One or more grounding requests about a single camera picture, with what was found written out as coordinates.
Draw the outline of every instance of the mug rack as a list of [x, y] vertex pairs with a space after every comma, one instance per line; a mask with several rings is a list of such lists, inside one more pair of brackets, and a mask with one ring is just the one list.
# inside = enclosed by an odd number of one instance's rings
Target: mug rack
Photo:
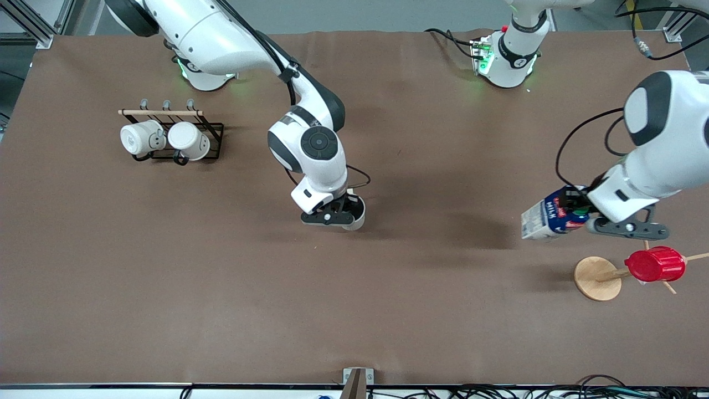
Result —
[[[193, 123], [199, 131], [205, 133], [209, 137], [210, 147], [207, 155], [202, 159], [219, 159], [221, 154], [221, 144], [224, 137], [224, 124], [222, 123], [212, 123], [207, 120], [204, 116], [204, 112], [196, 109], [194, 107], [194, 100], [187, 100], [186, 110], [184, 111], [173, 111], [170, 109], [170, 101], [165, 100], [162, 103], [162, 110], [152, 111], [147, 107], [147, 99], [143, 99], [140, 102], [140, 109], [119, 109], [118, 114], [124, 116], [132, 124], [140, 123], [136, 118], [137, 116], [143, 116], [146, 119], [152, 119], [162, 126], [164, 132], [167, 132], [170, 128], [178, 122], [190, 122]], [[164, 159], [173, 160], [177, 165], [184, 166], [186, 163], [180, 161], [179, 150], [170, 146], [169, 143], [162, 150], [151, 151], [148, 154], [137, 157], [132, 155], [133, 159], [138, 162], [143, 162], [149, 159]]]

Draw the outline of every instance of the white mug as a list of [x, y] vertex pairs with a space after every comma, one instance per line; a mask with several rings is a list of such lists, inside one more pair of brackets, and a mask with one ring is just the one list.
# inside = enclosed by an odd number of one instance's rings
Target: white mug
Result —
[[162, 126], [150, 119], [121, 128], [121, 143], [129, 153], [143, 156], [151, 151], [165, 148], [167, 138]]
[[170, 145], [187, 160], [200, 160], [209, 152], [209, 138], [189, 122], [177, 122], [167, 133]]

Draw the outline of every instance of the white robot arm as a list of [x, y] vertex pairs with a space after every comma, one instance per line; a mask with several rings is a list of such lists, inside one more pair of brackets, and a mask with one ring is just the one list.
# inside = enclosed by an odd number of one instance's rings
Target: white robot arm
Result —
[[[636, 149], [589, 187], [560, 190], [558, 205], [552, 205], [553, 212], [547, 216], [555, 214], [559, 219], [563, 214], [567, 221], [585, 217], [586, 228], [595, 234], [665, 239], [669, 230], [652, 222], [654, 204], [709, 182], [709, 72], [655, 72], [630, 93], [623, 116]], [[648, 212], [645, 220], [635, 216], [642, 210]], [[596, 212], [600, 216], [590, 217]], [[530, 215], [527, 220], [523, 215], [523, 231]], [[562, 226], [551, 219], [546, 218], [547, 225], [560, 226], [555, 233], [579, 227]], [[533, 224], [528, 224], [527, 232]]]
[[291, 197], [306, 224], [355, 230], [364, 223], [364, 203], [347, 190], [347, 164], [335, 132], [345, 124], [340, 99], [310, 76], [265, 34], [253, 30], [221, 0], [106, 0], [113, 17], [137, 35], [158, 32], [175, 51], [183, 74], [203, 91], [235, 74], [267, 69], [287, 83], [300, 101], [268, 132], [274, 157], [303, 173]]
[[539, 46], [549, 32], [547, 9], [572, 9], [595, 0], [503, 0], [512, 8], [505, 31], [473, 43], [473, 68], [499, 87], [515, 87], [532, 73]]

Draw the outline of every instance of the metal frame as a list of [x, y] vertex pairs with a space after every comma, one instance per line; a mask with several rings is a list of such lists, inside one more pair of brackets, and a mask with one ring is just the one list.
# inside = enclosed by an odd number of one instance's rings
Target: metal frame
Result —
[[[673, 1], [670, 7], [677, 7], [678, 4]], [[696, 19], [697, 15], [682, 11], [667, 11], [662, 16], [662, 19], [657, 24], [656, 29], [662, 31], [665, 40], [668, 43], [680, 43], [682, 41], [682, 32], [684, 32]]]
[[50, 25], [24, 0], [0, 0], [0, 9], [25, 30], [25, 33], [0, 33], [0, 43], [27, 45], [37, 42], [37, 48], [50, 48], [53, 36], [61, 35], [67, 30], [69, 19], [77, 3], [77, 0], [65, 0], [57, 20]]
[[[202, 158], [203, 160], [217, 160], [219, 159], [219, 155], [221, 154], [221, 145], [222, 145], [222, 139], [224, 137], [224, 124], [222, 123], [212, 123], [207, 120], [207, 118], [204, 117], [204, 113], [194, 107], [194, 100], [190, 99], [187, 101], [187, 110], [186, 111], [172, 111], [170, 109], [170, 101], [165, 100], [162, 103], [162, 111], [150, 111], [147, 108], [147, 99], [143, 99], [140, 102], [140, 109], [136, 110], [127, 110], [127, 109], [119, 109], [118, 114], [124, 116], [130, 123], [132, 124], [137, 124], [139, 121], [136, 119], [136, 116], [146, 116], [148, 119], [152, 119], [153, 121], [156, 121], [157, 123], [162, 126], [164, 129], [164, 133], [167, 134], [167, 132], [170, 130], [170, 128], [175, 125], [178, 122], [184, 122], [183, 116], [188, 117], [188, 118], [193, 118], [195, 121], [195, 126], [199, 129], [199, 131], [203, 133], [209, 132], [212, 135], [212, 139], [210, 139], [210, 148], [209, 152], [207, 153], [207, 156]], [[163, 121], [160, 117], [161, 116], [166, 116], [170, 121]], [[133, 159], [135, 159], [138, 162], [143, 162], [145, 160], [149, 159], [155, 159], [155, 160], [173, 160], [177, 165], [180, 166], [185, 166], [187, 162], [181, 162], [179, 159], [179, 151], [176, 151], [173, 147], [171, 147], [169, 144], [162, 150], [156, 150], [156, 151], [151, 151], [147, 155], [143, 157], [137, 157], [133, 155]]]

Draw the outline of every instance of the brown table surface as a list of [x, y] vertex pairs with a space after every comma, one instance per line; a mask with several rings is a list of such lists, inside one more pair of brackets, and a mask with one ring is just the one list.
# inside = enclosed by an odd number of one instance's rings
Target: brown table surface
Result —
[[[658, 55], [675, 48], [644, 37]], [[628, 32], [552, 33], [534, 74], [498, 89], [427, 33], [276, 40], [347, 105], [347, 159], [373, 177], [358, 190], [364, 228], [300, 223], [266, 144], [288, 109], [268, 72], [202, 93], [160, 38], [57, 37], [0, 146], [0, 381], [329, 383], [346, 366], [380, 383], [709, 381], [708, 262], [676, 296], [627, 280], [598, 303], [575, 288], [576, 262], [620, 266], [640, 241], [520, 240], [520, 213], [562, 186], [563, 137], [683, 57], [648, 61]], [[223, 158], [133, 161], [116, 110], [142, 98], [194, 98], [229, 126]], [[612, 165], [612, 120], [569, 144], [569, 179]], [[612, 143], [630, 147], [623, 128]], [[707, 193], [659, 205], [666, 244], [686, 255], [709, 249]]]

